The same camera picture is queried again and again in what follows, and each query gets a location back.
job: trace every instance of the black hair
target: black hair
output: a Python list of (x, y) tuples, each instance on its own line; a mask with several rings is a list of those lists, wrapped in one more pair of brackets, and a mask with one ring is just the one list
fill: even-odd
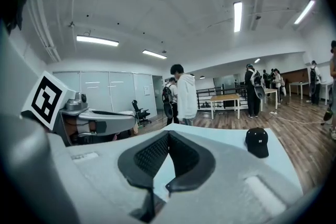
[(331, 42), (331, 50), (330, 50), (330, 52), (333, 54), (334, 53), (334, 47), (336, 47), (336, 40), (333, 40), (332, 42)]
[(183, 70), (183, 67), (179, 64), (177, 65), (173, 65), (171, 68), (170, 68), (170, 74), (171, 75), (175, 75), (175, 73), (178, 73), (178, 74), (182, 74), (184, 73), (184, 70)]

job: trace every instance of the black backpack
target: black backpack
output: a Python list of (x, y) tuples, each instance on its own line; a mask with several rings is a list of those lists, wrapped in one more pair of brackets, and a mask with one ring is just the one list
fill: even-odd
[(170, 104), (173, 102), (173, 94), (169, 87), (165, 86), (162, 91), (162, 102), (164, 104)]
[(315, 72), (315, 68), (310, 68), (310, 82), (316, 84), (317, 76)]

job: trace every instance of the fluorescent light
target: fluorescent light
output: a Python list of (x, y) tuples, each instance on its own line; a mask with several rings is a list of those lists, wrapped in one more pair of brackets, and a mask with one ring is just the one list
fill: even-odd
[(151, 51), (148, 51), (148, 50), (144, 50), (142, 53), (143, 54), (148, 54), (148, 55), (151, 55), (151, 56), (155, 56), (155, 57), (158, 57), (158, 58), (161, 58), (161, 59), (166, 59), (167, 58), (166, 56), (155, 54), (155, 53), (153, 53)]
[(77, 36), (77, 41), (117, 46), (119, 42), (98, 37)]
[(304, 8), (303, 12), (300, 14), (299, 18), (294, 22), (295, 25), (298, 25), (302, 19), (307, 15), (307, 13), (311, 10), (313, 5), (315, 4), (315, 0), (309, 1), (308, 5)]
[(235, 9), (235, 29), (234, 32), (240, 31), (240, 26), (242, 24), (241, 21), (241, 14), (243, 12), (243, 4), (242, 2), (236, 2), (233, 4), (233, 7)]

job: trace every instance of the man in white hoodie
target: man in white hoodie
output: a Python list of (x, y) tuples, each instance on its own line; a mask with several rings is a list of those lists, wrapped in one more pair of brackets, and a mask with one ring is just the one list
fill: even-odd
[(193, 126), (197, 113), (197, 95), (195, 79), (192, 75), (185, 74), (181, 65), (173, 65), (170, 74), (177, 79), (177, 110), (180, 124)]

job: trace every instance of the backpack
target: backpack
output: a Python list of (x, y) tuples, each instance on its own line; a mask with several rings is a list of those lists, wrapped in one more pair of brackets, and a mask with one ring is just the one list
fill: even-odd
[(317, 82), (317, 76), (315, 68), (310, 68), (310, 82), (316, 84)]
[(261, 83), (261, 75), (260, 73), (255, 70), (253, 71), (252, 69), (249, 69), (251, 72), (253, 72), (251, 78), (250, 78), (250, 81), (252, 83), (252, 85), (255, 87), (255, 86), (261, 86), (262, 83)]
[(173, 102), (173, 94), (169, 87), (165, 86), (162, 91), (162, 102), (164, 104), (170, 104)]
[(281, 82), (280, 82), (280, 83), (281, 83), (281, 86), (283, 86), (283, 87), (285, 86), (285, 82), (284, 82), (284, 80), (283, 80), (283, 77), (282, 77), (282, 76), (281, 76)]

